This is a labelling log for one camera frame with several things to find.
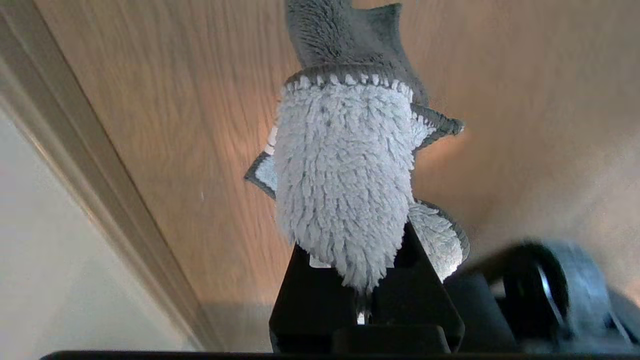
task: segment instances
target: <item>gray fabric trim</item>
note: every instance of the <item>gray fabric trim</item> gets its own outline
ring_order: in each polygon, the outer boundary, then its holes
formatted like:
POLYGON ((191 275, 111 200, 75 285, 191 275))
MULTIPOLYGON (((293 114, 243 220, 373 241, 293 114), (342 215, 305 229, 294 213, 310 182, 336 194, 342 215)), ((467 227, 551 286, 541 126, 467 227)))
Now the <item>gray fabric trim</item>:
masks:
POLYGON ((460 247, 462 248, 462 262, 467 260, 469 257, 469 252, 471 251, 471 244, 469 243, 469 237, 462 229, 462 227, 458 224, 455 219, 451 215, 449 215, 446 211, 444 211, 439 206, 432 204, 428 201, 415 199, 416 202, 428 206, 429 208, 436 209, 439 211, 439 214, 442 215, 445 219, 447 219, 453 225, 453 231, 458 235, 458 239, 460 239, 460 247))
POLYGON ((412 104, 411 110, 418 115, 426 117, 436 128, 436 131, 424 138, 424 141, 417 147, 416 151, 431 145, 443 136, 458 135, 465 129, 465 123, 462 120, 451 119, 434 109, 412 104))
POLYGON ((273 200, 276 199, 276 193, 275 191, 269 187, 269 185, 267 185, 266 183, 262 182, 256 175, 256 171, 258 170, 258 168, 260 167, 260 165, 262 164, 262 162, 267 159, 270 158, 271 155, 267 154, 266 152, 261 152, 260 155, 258 155, 258 157, 253 161, 251 167, 249 168, 249 170, 246 171, 246 174, 244 175, 244 179, 249 181, 250 183, 253 183, 255 186, 258 186, 263 192, 265 192, 267 195, 269 195, 269 197, 271 197, 273 200))

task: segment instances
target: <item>wood grain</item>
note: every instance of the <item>wood grain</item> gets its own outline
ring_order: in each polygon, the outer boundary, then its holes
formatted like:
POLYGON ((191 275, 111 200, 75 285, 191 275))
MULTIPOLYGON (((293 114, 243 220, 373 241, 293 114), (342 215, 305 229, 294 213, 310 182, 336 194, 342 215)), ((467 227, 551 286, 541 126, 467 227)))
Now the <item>wood grain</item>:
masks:
MULTIPOLYGON (((242 175, 299 66, 282 2, 37 3, 225 348, 268 349, 290 248, 242 175)), ((467 121, 419 154, 415 194, 473 258, 575 239, 640 299, 639 17, 634 0, 405 2, 432 106, 467 121)))
POLYGON ((31 0, 0 7, 0 103, 172 324, 220 348, 152 215, 31 0))

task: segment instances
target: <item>wooden floor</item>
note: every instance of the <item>wooden floor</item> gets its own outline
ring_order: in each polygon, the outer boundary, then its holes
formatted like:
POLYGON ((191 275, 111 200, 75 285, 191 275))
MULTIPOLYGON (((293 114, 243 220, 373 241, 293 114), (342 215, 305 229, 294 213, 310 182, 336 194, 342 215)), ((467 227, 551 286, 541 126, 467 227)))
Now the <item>wooden floor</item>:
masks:
MULTIPOLYGON (((37 3, 226 350, 268 350, 291 248, 243 174, 299 69, 282 2, 37 3)), ((573 239, 640 301, 638 19, 636 0, 405 3, 432 107, 467 121, 419 154, 415 194, 471 260, 573 239)))

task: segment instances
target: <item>microfiber mop pad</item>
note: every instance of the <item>microfiber mop pad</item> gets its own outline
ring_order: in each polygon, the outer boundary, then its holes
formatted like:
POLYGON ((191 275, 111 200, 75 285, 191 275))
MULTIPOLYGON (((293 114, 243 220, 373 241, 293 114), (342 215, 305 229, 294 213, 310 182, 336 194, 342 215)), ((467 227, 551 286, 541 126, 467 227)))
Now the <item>microfiber mop pad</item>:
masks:
POLYGON ((414 202, 410 178, 415 151, 462 125, 427 107, 399 43, 399 6, 291 0, 287 9, 304 69, 286 82, 279 124, 247 178, 276 198, 289 238, 345 285, 377 286, 407 218, 438 274, 450 274, 468 252, 466 236, 414 202))

